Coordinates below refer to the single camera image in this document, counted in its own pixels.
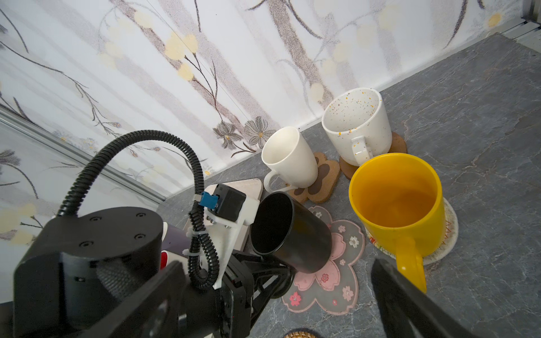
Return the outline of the woven rattan round coaster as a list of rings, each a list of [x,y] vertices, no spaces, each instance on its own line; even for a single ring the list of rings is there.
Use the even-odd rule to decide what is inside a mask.
[[[317,332],[306,328],[297,328],[287,332],[283,338],[320,338]]]

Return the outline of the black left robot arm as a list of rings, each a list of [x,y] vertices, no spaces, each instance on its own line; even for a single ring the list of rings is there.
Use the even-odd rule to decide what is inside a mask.
[[[294,270],[234,252],[220,290],[161,265],[163,221],[145,208],[51,219],[14,272],[14,337],[246,337]]]

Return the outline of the white woven rope coaster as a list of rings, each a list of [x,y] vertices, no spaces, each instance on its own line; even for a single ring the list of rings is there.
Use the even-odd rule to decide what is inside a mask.
[[[397,261],[398,270],[422,269],[445,257],[455,246],[459,226],[456,213],[442,194],[428,204],[428,212],[407,226],[377,225],[361,217],[371,243]]]

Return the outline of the brown paw print coaster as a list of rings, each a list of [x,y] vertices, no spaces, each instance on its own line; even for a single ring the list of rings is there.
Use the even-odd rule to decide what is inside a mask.
[[[329,160],[321,152],[314,153],[318,165],[318,177],[314,184],[307,188],[297,188],[288,194],[303,204],[311,201],[314,204],[322,204],[329,200],[340,177],[340,165],[337,161]]]

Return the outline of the pink cherry blossom coaster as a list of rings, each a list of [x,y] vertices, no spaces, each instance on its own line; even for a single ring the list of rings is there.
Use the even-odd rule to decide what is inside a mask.
[[[317,304],[331,315],[345,315],[355,307],[359,296],[353,266],[364,252],[365,236],[359,225],[334,220],[321,206],[309,210],[331,231],[331,256],[321,270],[311,274],[297,273],[293,285],[282,296],[283,304],[293,313],[305,312]]]

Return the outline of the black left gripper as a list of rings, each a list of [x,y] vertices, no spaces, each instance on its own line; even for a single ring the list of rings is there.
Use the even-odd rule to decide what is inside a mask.
[[[179,337],[248,337],[264,308],[292,286],[295,268],[272,258],[234,251],[220,289],[189,284],[178,317]]]

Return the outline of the cream mug front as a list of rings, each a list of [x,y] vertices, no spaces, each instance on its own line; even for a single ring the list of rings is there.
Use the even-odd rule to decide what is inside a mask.
[[[307,188],[318,178],[314,153],[295,127],[288,126],[275,132],[266,142],[261,160],[270,169],[263,180],[268,193]],[[270,182],[275,176],[281,177],[289,186],[273,190]]]

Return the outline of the brown round wooden coaster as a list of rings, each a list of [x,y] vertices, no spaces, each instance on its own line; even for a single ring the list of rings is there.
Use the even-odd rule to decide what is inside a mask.
[[[393,139],[392,139],[389,153],[407,154],[408,153],[407,143],[404,141],[404,138],[401,135],[397,134],[396,132],[392,132],[392,137]],[[342,157],[340,157],[339,165],[340,165],[340,170],[343,172],[343,174],[348,180],[352,179],[352,176],[355,174],[355,172],[359,168],[358,166],[353,166],[349,164]]]

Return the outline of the black mug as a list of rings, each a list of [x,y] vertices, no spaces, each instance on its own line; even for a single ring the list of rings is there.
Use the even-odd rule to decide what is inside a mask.
[[[259,204],[250,239],[258,255],[277,259],[297,273],[316,273],[331,258],[327,224],[285,192],[269,194]]]

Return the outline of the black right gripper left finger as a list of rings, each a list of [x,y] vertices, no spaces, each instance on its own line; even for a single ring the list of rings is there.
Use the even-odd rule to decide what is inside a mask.
[[[179,337],[186,277],[175,261],[148,280],[81,337]]]

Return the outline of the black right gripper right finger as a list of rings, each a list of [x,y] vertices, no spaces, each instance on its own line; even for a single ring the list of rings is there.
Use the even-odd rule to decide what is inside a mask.
[[[474,337],[384,259],[376,259],[371,282],[387,337]]]

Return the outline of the yellow mug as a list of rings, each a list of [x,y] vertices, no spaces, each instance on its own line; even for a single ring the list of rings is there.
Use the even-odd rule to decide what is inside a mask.
[[[410,154],[377,156],[353,175],[349,201],[376,242],[394,255],[397,270],[426,292],[424,257],[445,237],[442,183],[435,169]]]

